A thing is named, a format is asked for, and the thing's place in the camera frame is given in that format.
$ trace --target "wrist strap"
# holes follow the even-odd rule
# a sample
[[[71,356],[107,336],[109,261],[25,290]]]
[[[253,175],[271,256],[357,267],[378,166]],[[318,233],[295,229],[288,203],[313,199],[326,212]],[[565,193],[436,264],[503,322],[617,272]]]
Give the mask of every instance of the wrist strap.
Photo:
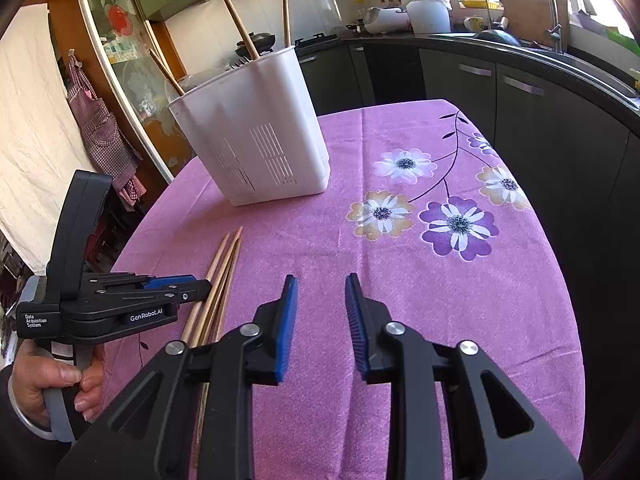
[[[28,428],[28,430],[31,431],[31,433],[39,436],[40,438],[43,438],[44,440],[57,440],[53,433],[37,427],[20,410],[20,407],[18,406],[18,402],[15,399],[13,379],[14,379],[14,375],[11,374],[11,376],[9,377],[9,382],[7,383],[7,392],[9,393],[9,402],[11,402],[11,406],[14,408],[15,414],[22,421],[22,423]]]

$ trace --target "white curtain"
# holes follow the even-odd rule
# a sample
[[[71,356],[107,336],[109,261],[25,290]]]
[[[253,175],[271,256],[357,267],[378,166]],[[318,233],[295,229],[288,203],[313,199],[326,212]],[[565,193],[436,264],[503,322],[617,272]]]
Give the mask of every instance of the white curtain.
[[[66,102],[47,5],[22,7],[0,40],[0,230],[44,274],[75,170],[95,171]]]

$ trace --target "yellow container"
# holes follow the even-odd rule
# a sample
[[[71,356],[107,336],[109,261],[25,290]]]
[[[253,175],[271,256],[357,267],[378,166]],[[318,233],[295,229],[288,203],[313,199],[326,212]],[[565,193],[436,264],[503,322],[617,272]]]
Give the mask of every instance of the yellow container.
[[[486,2],[484,0],[460,0],[460,3],[467,9],[486,9]],[[490,9],[501,9],[502,4],[500,2],[489,2]]]

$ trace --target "hand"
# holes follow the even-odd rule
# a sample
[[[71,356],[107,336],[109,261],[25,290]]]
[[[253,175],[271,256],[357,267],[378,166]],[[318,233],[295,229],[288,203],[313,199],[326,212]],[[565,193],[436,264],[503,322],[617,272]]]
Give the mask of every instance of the hand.
[[[103,346],[94,349],[89,367],[81,374],[71,366],[51,358],[35,354],[36,343],[25,340],[15,357],[12,383],[15,400],[20,410],[32,422],[49,427],[49,413],[44,405],[42,390],[45,388],[66,388],[80,383],[80,393],[76,396],[76,411],[85,420],[92,420],[98,413],[104,380]]]

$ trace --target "fingernail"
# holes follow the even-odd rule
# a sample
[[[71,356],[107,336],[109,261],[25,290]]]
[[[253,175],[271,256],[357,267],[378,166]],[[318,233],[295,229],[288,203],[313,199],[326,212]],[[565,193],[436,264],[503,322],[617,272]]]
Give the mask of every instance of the fingernail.
[[[76,384],[82,378],[80,370],[73,366],[63,366],[61,374],[62,380],[71,384]]]
[[[89,390],[98,386],[98,384],[100,384],[98,378],[89,376],[82,381],[81,386],[83,391],[88,392]]]
[[[89,406],[89,403],[85,399],[77,399],[74,406],[76,407],[76,412],[84,412]]]

